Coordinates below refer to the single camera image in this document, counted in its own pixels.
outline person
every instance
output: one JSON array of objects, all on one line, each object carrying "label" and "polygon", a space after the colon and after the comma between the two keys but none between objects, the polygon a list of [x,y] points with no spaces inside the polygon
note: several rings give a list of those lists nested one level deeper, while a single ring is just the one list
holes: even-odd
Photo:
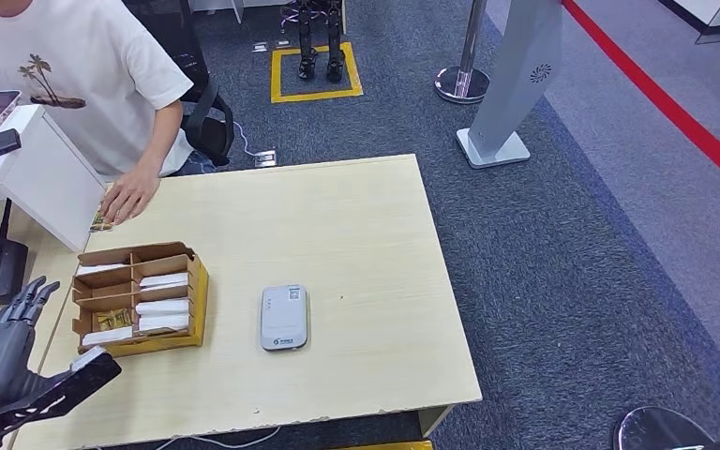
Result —
[{"label": "person", "polygon": [[216,171],[180,129],[191,86],[121,0],[0,0],[0,90],[45,105],[114,181],[100,206],[107,221],[139,215],[159,177]]}]

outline robot leg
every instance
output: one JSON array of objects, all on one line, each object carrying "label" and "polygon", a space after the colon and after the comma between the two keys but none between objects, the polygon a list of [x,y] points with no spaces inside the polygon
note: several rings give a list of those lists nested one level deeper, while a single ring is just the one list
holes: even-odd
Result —
[{"label": "robot leg", "polygon": [[310,43],[310,0],[299,0],[299,78],[310,80],[316,73],[316,50]]},{"label": "robot leg", "polygon": [[327,63],[327,80],[339,83],[343,77],[345,56],[340,49],[341,33],[341,0],[329,0],[327,11],[327,33],[329,35],[330,60]]}]

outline yellow packet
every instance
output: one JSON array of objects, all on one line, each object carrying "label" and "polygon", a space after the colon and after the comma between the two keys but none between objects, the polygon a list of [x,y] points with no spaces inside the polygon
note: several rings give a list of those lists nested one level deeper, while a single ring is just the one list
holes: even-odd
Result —
[{"label": "yellow packet", "polygon": [[131,326],[131,314],[126,308],[96,312],[95,317],[97,318],[97,324],[100,326],[100,331]]}]

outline palm tree print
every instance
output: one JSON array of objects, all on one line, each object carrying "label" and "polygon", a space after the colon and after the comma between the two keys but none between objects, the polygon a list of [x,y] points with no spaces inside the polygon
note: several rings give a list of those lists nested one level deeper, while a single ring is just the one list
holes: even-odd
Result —
[{"label": "palm tree print", "polygon": [[46,87],[46,91],[48,91],[49,95],[51,96],[51,100],[59,103],[59,97],[53,91],[53,88],[48,82],[48,79],[45,78],[44,70],[47,70],[49,73],[51,73],[51,65],[48,64],[48,62],[44,61],[42,58],[40,58],[38,54],[29,53],[29,57],[31,57],[31,59],[28,61],[28,63],[31,65],[29,66],[29,68],[33,68],[37,71],[39,76],[42,77],[42,81],[45,82],[44,87]]},{"label": "palm tree print", "polygon": [[76,110],[86,106],[86,100],[75,97],[59,97],[51,87],[51,82],[48,81],[46,73],[51,73],[51,64],[48,61],[42,59],[38,54],[29,53],[29,65],[19,66],[18,71],[23,75],[25,79],[31,82],[37,82],[42,86],[48,96],[38,95],[31,96],[31,102],[39,105],[48,105],[58,108],[65,108]]},{"label": "palm tree print", "polygon": [[18,71],[21,72],[21,74],[23,74],[24,78],[28,78],[29,80],[34,80],[34,81],[38,82],[39,85],[42,86],[43,89],[45,89],[45,92],[48,94],[48,97],[50,97],[54,101],[58,101],[58,100],[55,100],[56,96],[51,93],[51,90],[48,88],[48,86],[46,86],[45,83],[42,82],[41,79],[37,78],[37,75],[35,75],[35,72],[32,71],[31,66],[29,66],[29,67],[20,66],[18,68]]}]

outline person's hand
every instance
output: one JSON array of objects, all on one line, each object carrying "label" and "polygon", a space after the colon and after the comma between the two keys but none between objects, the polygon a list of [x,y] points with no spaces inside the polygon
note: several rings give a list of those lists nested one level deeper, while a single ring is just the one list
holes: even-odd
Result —
[{"label": "person's hand", "polygon": [[100,203],[100,214],[107,223],[114,222],[115,225],[135,218],[156,194],[159,183],[157,168],[137,164],[114,182]]}]

